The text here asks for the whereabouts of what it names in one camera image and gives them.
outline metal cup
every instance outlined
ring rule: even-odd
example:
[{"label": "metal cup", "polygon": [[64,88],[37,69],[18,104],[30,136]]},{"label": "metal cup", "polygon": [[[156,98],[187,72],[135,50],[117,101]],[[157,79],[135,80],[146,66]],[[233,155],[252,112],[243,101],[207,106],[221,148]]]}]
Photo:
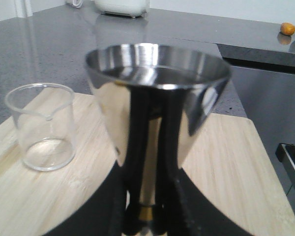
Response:
[{"label": "metal cup", "polygon": [[177,172],[230,67],[201,52],[141,43],[92,51],[86,68],[130,193],[123,232],[163,235]]}]

